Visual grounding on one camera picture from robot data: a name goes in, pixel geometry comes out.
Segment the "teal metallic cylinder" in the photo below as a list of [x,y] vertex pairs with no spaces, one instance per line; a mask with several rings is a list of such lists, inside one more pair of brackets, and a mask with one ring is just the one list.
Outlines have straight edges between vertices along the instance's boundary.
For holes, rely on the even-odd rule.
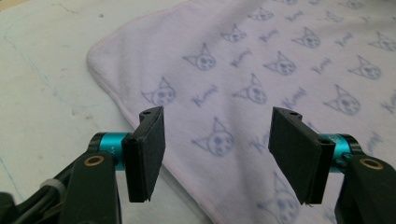
[[[320,136],[332,140],[335,143],[334,154],[332,155],[333,161],[341,159],[343,153],[351,153],[351,148],[349,146],[349,143],[343,135],[337,133],[332,133],[332,134],[321,133]],[[338,170],[335,166],[332,165],[330,168],[330,172],[340,173],[340,170]]]
[[99,151],[106,151],[117,160],[116,170],[118,171],[125,170],[122,159],[121,141],[126,134],[127,133],[105,133],[99,145]]

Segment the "white table surface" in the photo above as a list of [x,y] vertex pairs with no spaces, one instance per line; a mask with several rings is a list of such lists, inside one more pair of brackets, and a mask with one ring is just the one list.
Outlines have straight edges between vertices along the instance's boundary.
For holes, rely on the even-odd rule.
[[[86,65],[89,48],[125,22],[185,0],[32,0],[0,12],[0,190],[21,203],[83,153],[98,132],[131,132]],[[211,223],[162,169],[150,203],[123,223]]]

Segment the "blue line mark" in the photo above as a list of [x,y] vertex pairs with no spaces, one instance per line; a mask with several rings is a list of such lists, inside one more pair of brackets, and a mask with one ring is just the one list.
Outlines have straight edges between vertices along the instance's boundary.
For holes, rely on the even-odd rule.
[[22,197],[22,195],[21,195],[21,191],[20,191],[20,189],[18,188],[18,185],[15,183],[14,178],[13,178],[12,175],[9,173],[8,168],[6,167],[6,165],[4,164],[4,162],[3,162],[3,160],[2,160],[1,158],[0,158],[0,163],[3,165],[4,170],[5,170],[6,173],[8,174],[8,177],[9,177],[9,179],[11,180],[12,184],[14,185],[14,189],[17,191],[18,196],[20,197],[20,199],[21,199],[22,201],[24,201],[24,199],[23,199],[23,197]]

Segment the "patterned cloth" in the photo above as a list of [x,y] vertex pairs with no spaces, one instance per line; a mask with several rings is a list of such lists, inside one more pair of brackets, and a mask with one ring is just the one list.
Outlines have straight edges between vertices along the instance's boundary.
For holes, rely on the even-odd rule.
[[396,2],[192,0],[131,21],[88,66],[135,127],[163,105],[163,164],[216,223],[335,223],[342,174],[299,205],[267,149],[273,106],[396,165]]

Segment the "white fabric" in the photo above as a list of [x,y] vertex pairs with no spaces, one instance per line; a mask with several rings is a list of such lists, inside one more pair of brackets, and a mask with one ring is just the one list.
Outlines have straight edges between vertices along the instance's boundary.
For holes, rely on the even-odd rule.
[[163,164],[216,223],[335,223],[343,175],[300,206],[267,149],[273,106],[396,165],[396,5],[192,0],[131,21],[88,66],[135,127],[165,107]]

